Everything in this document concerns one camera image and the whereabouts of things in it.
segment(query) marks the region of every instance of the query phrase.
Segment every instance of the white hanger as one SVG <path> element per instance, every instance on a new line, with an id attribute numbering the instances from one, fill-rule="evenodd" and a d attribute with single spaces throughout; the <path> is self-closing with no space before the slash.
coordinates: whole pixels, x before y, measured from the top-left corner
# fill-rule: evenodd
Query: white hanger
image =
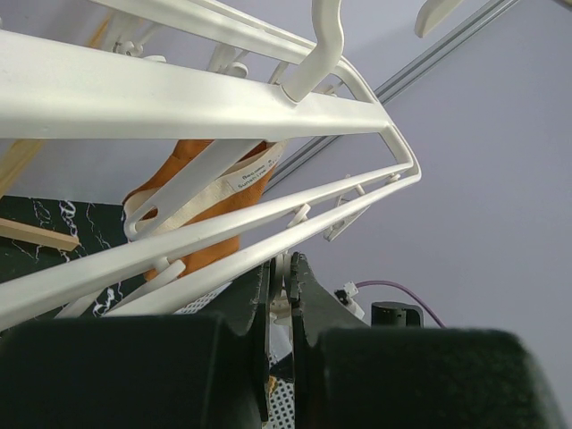
<path id="1" fill-rule="evenodd" d="M 462 3 L 463 0 L 427 0 L 415 23 L 415 34 L 424 38 Z"/>
<path id="2" fill-rule="evenodd" d="M 211 64 L 217 63 L 216 70 L 218 70 L 218 72 L 222 74 L 227 74 L 229 76 L 234 76 L 239 78 L 246 78 L 248 74 L 248 69 L 244 64 L 239 63 L 239 61 L 244 56 L 246 56 L 247 52 L 242 51 L 242 53 L 235 56 L 234 48 L 232 48 L 231 46 L 224 46 L 222 44 L 219 45 L 218 47 L 220 46 L 223 49 L 215 49 Z M 159 57 L 158 61 L 165 62 L 165 59 L 164 57 Z M 210 145 L 211 149 L 215 147 L 217 144 L 219 144 L 219 142 L 220 140 L 213 142 Z M 247 145 L 246 146 L 247 151 L 255 147 L 258 143 L 259 143 L 258 140 L 254 140 L 254 142 Z M 209 160 L 208 156 L 205 158 L 205 156 L 202 155 L 197 160 L 197 164 L 195 164 L 194 166 L 193 165 L 187 166 L 182 170 L 181 174 L 177 174 L 177 176 L 175 176 L 175 178 L 173 178 L 173 180 L 169 182 L 170 186 L 166 187 L 166 189 L 163 190 L 150 189 L 149 191 L 139 192 L 131 196 L 127 201 L 125 201 L 124 203 L 125 214 L 127 216 L 127 219 L 132 219 L 132 215 L 134 215 L 134 213 L 137 212 L 138 210 L 139 213 L 141 213 L 141 211 L 143 212 L 145 212 L 146 210 L 148 211 L 150 207 L 155 206 L 154 197 L 156 196 L 155 194 L 157 193 L 159 194 L 160 197 L 162 193 L 165 193 L 165 191 L 167 191 L 166 192 L 167 197 L 173 198 L 172 200 L 173 202 L 189 199 L 189 203 L 187 203 L 184 207 L 181 208 L 181 210 L 177 212 L 176 217 L 172 217 L 172 214 L 167 214 L 168 216 L 167 215 L 163 216 L 162 219 L 161 218 L 157 219 L 155 217 L 153 219 L 140 221 L 138 223 L 146 223 L 147 228 L 143 230 L 139 229 L 138 230 L 139 235 L 137 233 L 131 233 L 131 231 L 128 231 L 127 237 L 131 240 L 137 240 L 145 237 L 145 234 L 148 235 L 151 232 L 154 234 L 157 234 L 158 232 L 164 233 L 165 231 L 171 231 L 173 229 L 181 227 L 183 224 L 190 221 L 193 217 L 195 217 L 199 213 L 204 212 L 211 206 L 214 206 L 216 203 L 222 201 L 223 199 L 228 198 L 231 194 L 236 193 L 239 189 L 233 187 L 232 184 L 237 180 L 241 181 L 240 176 L 242 174 L 249 173 L 253 170 L 258 172 L 260 170 L 260 167 L 262 167 L 264 172 L 269 171 L 269 169 L 273 167 L 273 165 L 277 162 L 278 158 L 282 155 L 282 152 L 286 146 L 285 143 L 286 142 L 282 142 L 280 144 L 273 145 L 270 149 L 267 149 L 263 153 L 249 158 L 250 162 L 244 161 L 242 163 L 235 164 L 232 168 L 232 172 L 225 172 L 224 175 L 220 175 L 218 179 L 213 181 L 209 181 L 209 179 L 211 178 L 211 176 L 216 175 L 217 172 L 212 171 L 211 168 L 212 165 L 215 164 L 215 162 L 217 163 L 222 162 L 223 164 L 226 164 L 226 162 L 224 161 L 224 158 L 218 156 L 218 154 L 221 152 L 220 150 L 215 149 L 214 151 L 210 150 L 205 151 L 207 154 L 210 153 L 211 155 L 215 153 L 216 159 L 211 158 Z M 224 156 L 233 156 L 232 150 L 234 148 L 239 149 L 240 156 L 244 155 L 242 153 L 244 152 L 244 149 L 241 149 L 242 147 L 244 147 L 244 144 L 242 144 L 241 141 L 225 140 L 223 142 L 223 145 L 225 148 L 225 150 L 222 152 Z M 269 164 L 268 161 L 269 156 L 273 159 L 272 164 Z M 189 181 L 186 177 L 187 175 L 189 175 L 189 173 L 190 175 L 195 175 L 196 178 L 193 179 L 191 177 Z M 262 174 L 258 174 L 257 178 L 260 179 L 261 177 Z M 196 182 L 197 179 L 202 180 L 202 182 L 197 183 Z M 196 195 L 196 198 L 188 197 L 188 195 L 194 194 L 194 191 L 189 186 L 189 183 L 194 183 L 196 189 L 200 190 L 200 192 Z M 170 222 L 162 223 L 162 221 L 166 217 L 170 217 Z M 135 226 L 135 224 L 126 223 L 126 226 L 128 226 L 126 228 L 128 230 L 129 226 Z M 176 260 L 172 264 L 170 264 L 164 257 L 159 258 L 154 263 L 154 267 L 157 270 L 157 276 L 154 279 L 138 287 L 128 297 L 122 299 L 120 303 L 118 303 L 116 306 L 113 307 L 113 310 L 122 307 L 125 304 L 131 302 L 132 300 L 138 299 L 152 291 L 162 288 L 166 284 L 176 280 L 178 276 L 185 270 L 185 264 L 183 264 L 181 260 Z M 83 312 L 92 304 L 93 300 L 96 299 L 100 293 L 101 290 L 95 292 L 94 294 L 83 297 L 81 299 L 77 299 L 76 301 L 68 304 L 60 313 L 58 313 L 56 317 L 57 318 L 74 317 L 83 314 Z"/>
<path id="3" fill-rule="evenodd" d="M 218 139 L 204 154 L 203 161 L 207 161 L 211 172 L 206 167 L 200 169 L 198 177 L 192 172 L 182 172 L 181 179 L 177 175 L 161 189 L 168 191 L 156 193 L 152 201 L 158 209 L 156 219 L 168 217 L 184 205 L 262 139 L 281 141 L 290 137 L 376 132 L 397 164 L 154 237 L 148 235 L 157 224 L 140 231 L 134 226 L 139 215 L 153 207 L 141 208 L 140 214 L 133 214 L 128 220 L 126 229 L 134 239 L 147 238 L 2 284 L 0 329 L 75 299 L 93 296 L 109 284 L 152 268 L 166 272 L 180 257 L 299 213 L 301 207 L 307 211 L 314 204 L 352 189 L 383 184 L 181 279 L 175 280 L 176 274 L 169 271 L 169 275 L 165 274 L 169 278 L 164 279 L 168 284 L 159 284 L 163 286 L 159 289 L 148 284 L 150 293 L 117 308 L 113 315 L 172 312 L 420 180 L 421 171 L 407 141 L 372 89 L 341 57 L 339 0 L 313 3 L 318 46 L 209 0 L 97 0 L 97 3 L 211 38 L 233 49 L 266 55 L 279 63 L 270 83 L 261 83 L 142 61 L 127 56 L 130 47 L 123 52 L 125 55 L 118 55 L 0 31 L 4 71 L 0 74 L 0 137 Z M 129 25 L 126 32 L 116 29 L 115 33 L 108 32 L 106 47 L 112 51 L 118 41 L 133 42 L 134 38 L 132 18 L 120 16 Z M 140 55 L 137 41 L 133 42 L 133 49 L 132 55 Z M 301 65 L 277 85 L 289 63 Z M 330 72 L 340 77 L 356 100 L 310 92 Z M 226 141 L 225 145 L 225 139 L 233 139 L 233 144 Z M 190 189 L 183 186 L 186 183 L 195 186 Z M 187 188 L 185 195 L 179 193 L 183 188 Z"/>

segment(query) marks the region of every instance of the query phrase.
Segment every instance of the white plastic clip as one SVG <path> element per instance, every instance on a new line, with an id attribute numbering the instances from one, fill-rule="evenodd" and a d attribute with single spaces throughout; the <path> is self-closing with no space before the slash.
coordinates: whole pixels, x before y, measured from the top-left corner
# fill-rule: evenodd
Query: white plastic clip
<path id="1" fill-rule="evenodd" d="M 248 51 L 246 50 L 242 50 L 240 54 L 236 55 L 234 47 L 219 43 L 214 49 L 206 70 L 244 79 L 248 75 L 248 68 L 241 61 L 247 55 Z"/>
<path id="2" fill-rule="evenodd" d="M 108 315 L 113 316 L 114 310 L 116 310 L 117 308 L 122 307 L 125 304 L 129 304 L 130 302 L 132 302 L 137 298 L 141 298 L 142 296 L 147 295 L 148 293 L 151 293 L 157 289 L 162 288 L 163 286 L 166 286 L 170 282 L 176 280 L 183 271 L 185 271 L 185 264 L 180 259 L 176 260 L 170 265 L 167 265 L 167 267 L 162 272 L 160 272 L 154 279 L 149 280 L 147 283 L 135 289 L 127 297 L 122 299 L 115 307 L 113 307 L 111 311 L 105 313 L 105 316 Z"/>
<path id="3" fill-rule="evenodd" d="M 129 13 L 116 12 L 109 22 L 107 34 L 102 50 L 112 51 L 127 56 L 141 56 L 143 46 L 162 27 L 161 24 L 151 22 L 143 34 L 136 38 L 140 18 Z"/>
<path id="4" fill-rule="evenodd" d="M 290 302 L 288 302 L 286 290 L 282 290 L 280 296 L 270 304 L 270 317 L 274 324 L 292 327 Z"/>
<path id="5" fill-rule="evenodd" d="M 291 228 L 298 225 L 299 223 L 307 221 L 307 212 L 310 211 L 310 208 L 312 207 L 309 204 L 305 204 L 296 210 L 294 218 L 288 223 L 288 225 L 286 225 L 286 228 Z"/>
<path id="6" fill-rule="evenodd" d="M 366 192 L 361 187 L 361 185 L 357 185 L 354 189 L 356 190 L 356 192 L 358 193 L 358 195 L 360 197 L 362 197 L 366 194 Z M 340 195 L 338 197 L 338 199 L 336 200 L 336 204 L 335 204 L 336 207 L 339 207 L 339 206 L 349 202 L 349 200 L 344 198 L 345 195 L 346 194 L 343 194 L 343 195 Z M 335 223 L 334 225 L 332 225 L 330 228 L 328 228 L 324 232 L 324 238 L 328 241 L 334 241 L 342 232 L 345 231 L 346 228 L 348 228 L 351 224 L 353 224 L 356 221 L 356 219 L 358 219 L 359 216 L 361 216 L 368 208 L 369 208 L 369 206 L 359 210 L 358 212 L 356 212 L 356 213 L 346 217 L 345 219 Z"/>
<path id="7" fill-rule="evenodd" d="M 318 87 L 316 88 L 315 92 L 318 94 L 324 94 L 325 96 L 337 97 L 338 95 L 336 94 L 336 91 L 340 89 L 342 85 L 343 81 L 340 80 L 335 85 L 327 84 L 322 87 Z"/>
<path id="8" fill-rule="evenodd" d="M 282 74 L 286 71 L 288 66 L 289 66 L 289 64 L 286 63 L 285 61 L 280 61 L 278 63 L 278 65 L 276 66 L 276 68 L 274 69 L 274 71 L 272 72 L 272 76 L 270 76 L 268 83 L 271 85 L 280 84 L 279 79 L 282 76 Z"/>
<path id="9" fill-rule="evenodd" d="M 336 290 L 333 294 L 352 315 L 357 317 L 359 320 L 364 318 L 366 312 L 353 299 L 353 297 L 358 294 L 358 288 L 354 282 L 347 282 L 343 285 L 342 289 Z"/>
<path id="10" fill-rule="evenodd" d="M 144 60 L 153 61 L 155 63 L 167 63 L 167 59 L 162 55 L 144 56 Z"/>

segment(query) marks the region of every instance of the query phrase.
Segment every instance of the wooden stick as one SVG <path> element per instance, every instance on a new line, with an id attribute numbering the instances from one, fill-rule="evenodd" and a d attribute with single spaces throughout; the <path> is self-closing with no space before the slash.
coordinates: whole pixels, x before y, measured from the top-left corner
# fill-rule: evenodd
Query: wooden stick
<path id="1" fill-rule="evenodd" d="M 0 198 L 12 186 L 34 155 L 44 146 L 44 140 L 17 140 L 0 160 Z"/>
<path id="2" fill-rule="evenodd" d="M 74 250 L 80 244 L 77 237 L 2 218 L 0 236 L 67 251 Z"/>
<path id="3" fill-rule="evenodd" d="M 110 18 L 111 14 L 108 14 L 101 22 L 87 43 L 88 47 L 99 47 Z M 8 151 L 0 159 L 0 198 L 13 185 L 14 181 L 20 176 L 39 149 L 44 146 L 45 142 L 45 140 L 21 139 L 12 143 Z M 2 218 L 0 218 L 0 236 L 67 251 L 74 250 L 80 244 L 77 237 Z"/>
<path id="4" fill-rule="evenodd" d="M 96 32 L 88 41 L 87 46 L 97 48 L 101 44 L 101 38 L 105 34 L 111 18 L 108 14 L 99 24 Z M 21 172 L 26 168 L 34 155 L 44 146 L 45 140 L 24 139 L 16 140 L 0 159 L 0 198 L 13 185 Z"/>

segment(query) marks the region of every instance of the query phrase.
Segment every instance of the black object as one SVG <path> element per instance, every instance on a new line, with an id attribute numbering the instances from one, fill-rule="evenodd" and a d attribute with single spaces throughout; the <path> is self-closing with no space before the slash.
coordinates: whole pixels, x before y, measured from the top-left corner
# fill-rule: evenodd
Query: black object
<path id="1" fill-rule="evenodd" d="M 288 383 L 294 383 L 294 356 L 289 353 L 270 367 L 270 375 Z"/>
<path id="2" fill-rule="evenodd" d="M 297 429 L 566 427 L 514 336 L 369 328 L 303 255 L 286 274 Z M 0 343 L 2 427 L 260 427 L 281 278 L 276 265 L 253 269 L 196 315 L 17 327 Z"/>
<path id="3" fill-rule="evenodd" d="M 338 289 L 333 292 L 333 295 L 340 301 L 341 304 L 347 306 L 349 304 L 348 293 L 344 289 Z"/>
<path id="4" fill-rule="evenodd" d="M 372 326 L 423 327 L 423 310 L 402 302 L 372 304 Z"/>

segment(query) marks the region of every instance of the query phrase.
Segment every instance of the white veining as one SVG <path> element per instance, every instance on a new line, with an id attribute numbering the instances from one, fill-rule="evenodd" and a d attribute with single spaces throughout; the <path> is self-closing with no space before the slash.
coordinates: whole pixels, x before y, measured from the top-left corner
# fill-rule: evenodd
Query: white veining
<path id="1" fill-rule="evenodd" d="M 96 305 L 93 307 L 93 315 L 104 315 L 109 311 L 112 304 L 116 301 L 115 299 L 115 292 L 112 287 L 109 287 L 105 290 L 107 292 L 107 297 L 105 298 L 105 303 L 101 304 L 96 301 Z"/>
<path id="2" fill-rule="evenodd" d="M 34 198 L 30 198 L 30 199 L 32 201 L 32 206 L 34 207 L 34 215 L 36 216 L 36 219 L 38 220 L 39 227 L 44 228 L 46 226 L 51 226 L 52 214 L 50 213 L 50 211 L 42 204 L 41 201 L 38 201 Z M 39 250 L 43 247 L 44 246 L 42 246 L 41 244 L 36 245 L 36 254 L 34 256 L 36 259 L 36 262 L 39 262 Z"/>
<path id="3" fill-rule="evenodd" d="M 75 205 L 71 201 L 60 201 L 58 206 L 60 207 L 60 214 L 62 215 L 63 221 L 68 225 L 70 228 L 70 235 L 72 237 L 78 238 L 78 226 L 73 221 L 76 208 Z"/>
<path id="4" fill-rule="evenodd" d="M 27 252 L 25 249 L 21 248 L 20 246 L 18 246 L 18 243 L 16 243 L 16 240 L 11 240 L 12 244 L 18 248 L 20 250 L 21 253 L 23 253 L 24 255 L 28 255 L 29 257 L 31 257 L 32 259 L 34 259 L 36 262 L 38 261 L 38 257 L 34 257 L 34 255 L 32 255 L 30 252 Z"/>
<path id="5" fill-rule="evenodd" d="M 91 232 L 93 233 L 93 236 L 96 238 L 97 242 L 99 243 L 99 246 L 101 246 L 101 248 L 103 250 L 105 250 L 107 248 L 111 248 L 111 244 L 109 244 L 109 242 L 106 239 L 104 239 L 103 234 L 101 233 L 101 230 L 99 228 L 97 228 L 96 223 L 93 222 L 93 220 L 91 219 L 91 216 L 89 215 L 89 209 L 91 207 L 95 207 L 95 206 L 96 205 L 93 203 L 88 204 L 88 206 L 86 207 L 86 219 L 88 219 Z M 115 298 L 115 292 L 114 292 L 113 286 L 108 287 L 106 289 L 106 292 L 107 292 L 107 298 L 106 298 L 104 304 L 101 304 L 96 299 L 96 304 L 92 310 L 93 315 L 104 315 L 107 311 L 109 311 L 109 309 L 111 308 L 111 306 L 115 300 L 121 301 L 123 299 L 122 282 L 117 283 L 117 294 L 119 295 L 118 299 Z"/>

